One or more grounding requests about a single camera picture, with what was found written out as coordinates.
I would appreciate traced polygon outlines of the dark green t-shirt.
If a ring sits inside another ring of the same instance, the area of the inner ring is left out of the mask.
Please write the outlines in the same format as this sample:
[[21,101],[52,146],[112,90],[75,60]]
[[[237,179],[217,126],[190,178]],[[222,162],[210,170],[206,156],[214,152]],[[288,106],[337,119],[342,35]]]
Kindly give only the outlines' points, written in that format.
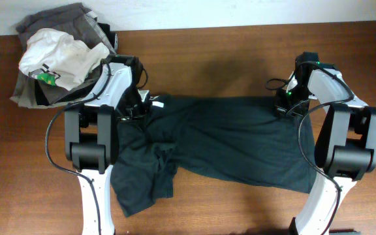
[[161,95],[140,120],[117,125],[111,185],[126,217],[173,195],[178,168],[254,186],[310,192],[311,122],[278,117],[272,97]]

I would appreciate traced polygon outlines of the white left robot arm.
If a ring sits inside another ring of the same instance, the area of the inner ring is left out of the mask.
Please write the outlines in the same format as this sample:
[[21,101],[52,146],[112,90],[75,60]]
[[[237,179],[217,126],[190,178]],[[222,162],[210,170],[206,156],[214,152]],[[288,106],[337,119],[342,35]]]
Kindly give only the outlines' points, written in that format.
[[116,231],[110,177],[119,151],[117,125],[147,114],[149,93],[138,87],[144,71],[138,57],[111,55],[83,101],[65,110],[65,155],[80,182],[83,234]]

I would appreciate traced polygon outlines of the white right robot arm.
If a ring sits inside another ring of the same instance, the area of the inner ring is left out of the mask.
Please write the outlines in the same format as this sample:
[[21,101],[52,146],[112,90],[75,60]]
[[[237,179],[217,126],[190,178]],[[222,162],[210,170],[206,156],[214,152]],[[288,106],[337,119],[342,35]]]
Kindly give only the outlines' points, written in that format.
[[314,158],[304,159],[317,173],[302,211],[288,233],[329,234],[347,193],[376,167],[376,107],[359,99],[331,63],[316,52],[303,52],[282,86],[275,89],[275,112],[282,117],[324,109],[326,117],[315,143]]

